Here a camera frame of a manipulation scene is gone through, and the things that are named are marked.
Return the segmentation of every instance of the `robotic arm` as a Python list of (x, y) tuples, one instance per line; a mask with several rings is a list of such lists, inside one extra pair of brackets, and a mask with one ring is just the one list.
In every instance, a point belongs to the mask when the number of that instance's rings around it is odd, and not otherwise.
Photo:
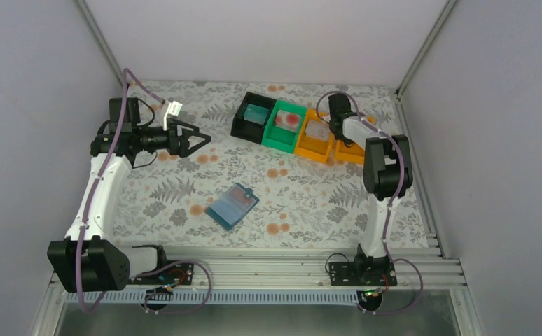
[[(85, 225), (87, 229), (81, 260), (84, 291), (121, 291), (126, 287), (129, 278), (166, 265), (165, 252), (161, 246), (120, 248), (109, 242), (123, 181), (131, 172), (137, 154), (142, 151), (154, 153), (165, 149), (170, 155), (184, 158), (211, 141), (210, 136), (199, 133), (198, 127), (174, 117), (167, 117), (166, 129), (138, 125), (140, 120), (138, 99), (127, 98), (122, 132), (102, 175), (102, 181), (96, 186), (88, 212), (88, 222), (85, 224), (82, 217), (84, 208), (89, 206), (86, 199), (112, 144), (121, 104), (120, 98), (111, 99), (108, 123), (111, 133), (98, 134), (92, 141), (90, 178), (73, 224), (67, 230), (64, 240), (52, 241), (48, 247), (48, 259), (65, 290), (70, 293), (76, 292), (74, 264), (76, 243), (80, 229)], [(201, 142), (191, 146), (191, 137), (201, 138)]]
[[(396, 273), (392, 260), (384, 249), (383, 237), (390, 236), (394, 216), (401, 203), (402, 196), (411, 187), (413, 175), (409, 140), (404, 135), (393, 136), (403, 154), (403, 162), (399, 162), (393, 144), (378, 133), (373, 132), (360, 121), (357, 113), (352, 112), (349, 98), (344, 94), (332, 94), (329, 103), (329, 128), (337, 140), (346, 146), (357, 144), (364, 149), (363, 184), (373, 195), (374, 207), (368, 214), (366, 231), (358, 245), (358, 252), (352, 263), (332, 262), (335, 276), (331, 277), (334, 286), (385, 285), (388, 279), (390, 286), (396, 285)], [(399, 183), (400, 165), (404, 166), (403, 187), (393, 200), (391, 215), (388, 216), (389, 199), (396, 192)]]

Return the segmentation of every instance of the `white wall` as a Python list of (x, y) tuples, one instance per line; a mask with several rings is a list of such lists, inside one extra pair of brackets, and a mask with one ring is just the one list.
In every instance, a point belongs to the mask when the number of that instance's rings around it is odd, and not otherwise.
[(72, 1), (0, 1), (0, 335), (28, 335), (118, 87)]
[(460, 1), (404, 94), (488, 335), (542, 335), (542, 1)]
[(446, 0), (87, 0), (118, 63), (163, 80), (396, 87)]

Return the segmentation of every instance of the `patterned table surface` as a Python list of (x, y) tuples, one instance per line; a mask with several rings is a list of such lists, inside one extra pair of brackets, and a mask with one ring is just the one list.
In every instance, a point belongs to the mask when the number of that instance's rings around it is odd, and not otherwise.
[[(362, 166), (329, 159), (319, 164), (230, 136), (232, 118), (246, 91), (313, 106), (331, 90), (353, 95), (386, 132), (400, 133), (388, 89), (347, 85), (270, 85), (146, 81), (161, 97), (183, 104), (179, 118), (200, 127), (211, 143), (190, 157), (158, 153), (125, 182), (113, 238), (117, 244), (174, 246), (343, 248), (355, 247), (370, 208)], [(130, 97), (160, 105), (136, 85)], [(327, 101), (321, 105), (328, 110)], [(141, 108), (141, 118), (151, 114)], [(153, 156), (142, 153), (135, 165)], [(258, 205), (232, 231), (204, 213), (234, 183), (253, 189)], [(392, 247), (427, 247), (415, 193), (408, 192), (394, 219)]]

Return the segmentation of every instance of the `red circle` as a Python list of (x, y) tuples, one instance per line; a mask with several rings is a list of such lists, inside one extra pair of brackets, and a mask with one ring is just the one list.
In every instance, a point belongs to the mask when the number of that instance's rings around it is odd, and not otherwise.
[(297, 125), (300, 122), (300, 117), (298, 117), (296, 114), (288, 114), (286, 116), (286, 122), (290, 125)]

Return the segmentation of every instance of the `orange bin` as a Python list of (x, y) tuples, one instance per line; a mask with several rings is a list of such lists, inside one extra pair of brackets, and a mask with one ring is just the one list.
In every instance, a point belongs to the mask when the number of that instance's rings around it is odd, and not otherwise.
[(300, 128), (300, 134), (298, 135), (298, 140), (296, 141), (296, 147), (294, 148), (293, 153), (320, 163), (326, 163), (328, 156), (331, 153), (331, 149), (333, 149), (335, 137), (331, 134), (328, 141), (322, 141), (306, 136), (305, 130), (310, 120), (323, 122), (317, 117), (316, 110), (309, 108), (308, 111), (306, 111), (304, 123), (302, 124), (302, 128)]
[[(367, 117), (368, 121), (372, 124), (374, 123), (374, 118)], [(363, 165), (364, 161), (364, 149), (353, 143), (351, 147), (347, 147), (343, 141), (338, 140), (335, 145), (335, 154), (333, 155), (335, 159), (357, 163)]]

